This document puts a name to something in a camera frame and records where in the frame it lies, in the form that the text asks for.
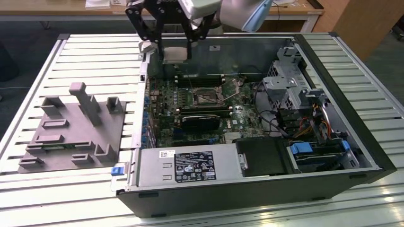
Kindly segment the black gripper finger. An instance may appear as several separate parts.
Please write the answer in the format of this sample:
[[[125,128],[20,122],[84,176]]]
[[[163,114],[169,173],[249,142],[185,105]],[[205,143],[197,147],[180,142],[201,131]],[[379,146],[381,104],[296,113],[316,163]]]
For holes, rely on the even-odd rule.
[[[215,19],[216,16],[204,16],[200,25],[193,29],[191,20],[185,20],[185,37],[187,37],[187,58],[192,58],[192,44],[199,40],[204,40],[211,29],[219,28],[220,23]]]
[[[143,10],[155,18],[155,27],[149,27],[143,19]],[[164,28],[165,7],[163,4],[127,4],[125,14],[143,41],[157,45],[159,57],[164,59],[161,32]]]

